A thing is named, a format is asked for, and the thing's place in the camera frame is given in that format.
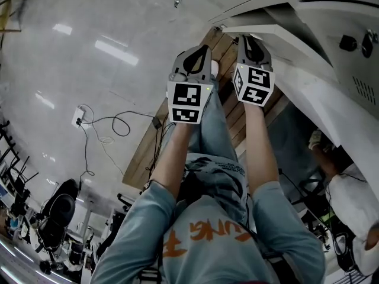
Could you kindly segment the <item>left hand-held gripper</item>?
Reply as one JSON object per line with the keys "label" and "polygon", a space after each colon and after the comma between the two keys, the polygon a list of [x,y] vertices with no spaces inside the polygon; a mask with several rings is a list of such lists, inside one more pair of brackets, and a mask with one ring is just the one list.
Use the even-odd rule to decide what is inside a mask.
{"label": "left hand-held gripper", "polygon": [[209,46],[195,46],[179,54],[167,82],[169,120],[199,124],[212,91]]}

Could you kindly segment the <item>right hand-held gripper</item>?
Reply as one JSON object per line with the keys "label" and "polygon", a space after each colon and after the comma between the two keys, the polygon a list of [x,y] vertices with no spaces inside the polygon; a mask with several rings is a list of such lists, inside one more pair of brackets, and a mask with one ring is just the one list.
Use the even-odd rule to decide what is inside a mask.
{"label": "right hand-held gripper", "polygon": [[274,80],[270,52],[257,38],[241,35],[232,79],[238,100],[264,107],[274,91]]}

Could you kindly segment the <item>grey metal locker cabinet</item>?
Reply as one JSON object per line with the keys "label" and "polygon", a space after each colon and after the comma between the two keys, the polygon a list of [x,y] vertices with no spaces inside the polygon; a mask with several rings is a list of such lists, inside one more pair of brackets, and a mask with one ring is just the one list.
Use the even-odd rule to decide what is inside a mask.
{"label": "grey metal locker cabinet", "polygon": [[171,0],[221,29],[278,24],[331,65],[337,88],[379,117],[379,0]]}

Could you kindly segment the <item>person's left forearm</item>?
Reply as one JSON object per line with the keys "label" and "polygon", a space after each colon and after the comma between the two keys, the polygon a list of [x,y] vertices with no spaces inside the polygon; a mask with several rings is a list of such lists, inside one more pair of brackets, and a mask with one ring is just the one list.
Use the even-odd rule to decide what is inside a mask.
{"label": "person's left forearm", "polygon": [[188,146],[194,127],[194,124],[188,123],[177,123],[175,125],[150,177],[151,180],[167,189],[175,199],[179,194]]}

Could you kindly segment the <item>person's right forearm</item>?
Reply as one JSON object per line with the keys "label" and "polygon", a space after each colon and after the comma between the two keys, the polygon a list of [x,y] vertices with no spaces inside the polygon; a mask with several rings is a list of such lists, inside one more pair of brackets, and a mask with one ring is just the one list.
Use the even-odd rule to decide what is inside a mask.
{"label": "person's right forearm", "polygon": [[279,181],[276,158],[261,107],[244,104],[246,116],[246,167],[250,193],[268,182]]}

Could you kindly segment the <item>another person's forearm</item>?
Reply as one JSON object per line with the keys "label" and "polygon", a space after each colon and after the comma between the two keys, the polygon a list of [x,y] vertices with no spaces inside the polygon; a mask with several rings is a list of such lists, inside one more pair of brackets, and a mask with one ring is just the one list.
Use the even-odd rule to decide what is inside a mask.
{"label": "another person's forearm", "polygon": [[327,153],[323,151],[323,149],[318,144],[314,145],[311,150],[318,164],[320,165],[320,167],[329,179],[332,179],[334,176],[339,174],[337,164]]}

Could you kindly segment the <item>brown wooden slat platform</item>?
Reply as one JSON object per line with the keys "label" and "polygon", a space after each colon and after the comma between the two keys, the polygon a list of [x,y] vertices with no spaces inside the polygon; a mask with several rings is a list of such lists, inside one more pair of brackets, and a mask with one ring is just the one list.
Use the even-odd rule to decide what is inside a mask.
{"label": "brown wooden slat platform", "polygon": [[[220,82],[219,95],[232,144],[240,157],[245,152],[246,144],[245,111],[243,104],[237,101],[231,82],[233,64],[237,57],[237,42],[231,36],[222,33],[218,27],[212,27],[201,44],[208,45],[212,56],[219,62],[220,72],[217,75]],[[149,178],[149,169],[154,158],[159,152],[158,145],[162,137],[162,129],[156,129],[153,124],[150,124],[123,176],[124,184],[137,189],[143,187]]]}

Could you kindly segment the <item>white power strip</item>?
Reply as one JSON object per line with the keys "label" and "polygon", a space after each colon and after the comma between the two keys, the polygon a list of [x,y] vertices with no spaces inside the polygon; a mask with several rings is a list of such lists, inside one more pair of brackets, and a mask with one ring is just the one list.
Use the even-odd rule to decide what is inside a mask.
{"label": "white power strip", "polygon": [[82,127],[84,130],[89,128],[89,121],[91,120],[90,113],[82,105],[76,107],[72,118],[72,125],[75,128]]}

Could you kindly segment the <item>person's light blue shirt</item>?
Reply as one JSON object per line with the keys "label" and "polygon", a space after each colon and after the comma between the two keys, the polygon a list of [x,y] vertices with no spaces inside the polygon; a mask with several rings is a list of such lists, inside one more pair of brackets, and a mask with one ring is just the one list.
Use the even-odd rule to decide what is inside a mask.
{"label": "person's light blue shirt", "polygon": [[166,284],[270,284],[274,273],[263,250],[288,259],[303,284],[323,284],[325,255],[271,181],[248,195],[242,166],[224,157],[190,153],[184,181],[204,188],[189,205],[177,203],[157,182],[135,201],[115,240],[101,256],[91,284],[132,284],[159,263]]}

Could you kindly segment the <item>black padded office chair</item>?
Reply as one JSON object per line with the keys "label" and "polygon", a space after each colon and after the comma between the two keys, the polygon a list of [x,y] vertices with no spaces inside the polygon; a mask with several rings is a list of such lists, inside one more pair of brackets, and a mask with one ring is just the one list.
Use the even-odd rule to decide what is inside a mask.
{"label": "black padded office chair", "polygon": [[76,208],[82,183],[69,179],[63,182],[38,214],[36,252],[55,252],[63,243]]}

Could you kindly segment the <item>black metal chair frames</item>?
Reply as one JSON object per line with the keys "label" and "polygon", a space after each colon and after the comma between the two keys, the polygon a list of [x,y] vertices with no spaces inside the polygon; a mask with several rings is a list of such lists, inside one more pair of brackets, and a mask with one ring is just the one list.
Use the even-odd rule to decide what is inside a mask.
{"label": "black metal chair frames", "polygon": [[17,151],[17,144],[8,129],[9,120],[0,120],[0,185],[11,195],[23,196],[25,187],[39,172],[27,173],[30,157],[24,160]]}

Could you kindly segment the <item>light wooden stool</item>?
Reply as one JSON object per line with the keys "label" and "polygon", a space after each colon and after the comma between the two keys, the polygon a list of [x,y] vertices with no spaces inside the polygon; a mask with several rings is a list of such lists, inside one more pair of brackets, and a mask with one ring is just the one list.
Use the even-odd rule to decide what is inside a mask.
{"label": "light wooden stool", "polygon": [[0,2],[0,34],[22,32],[22,21],[28,0]]}

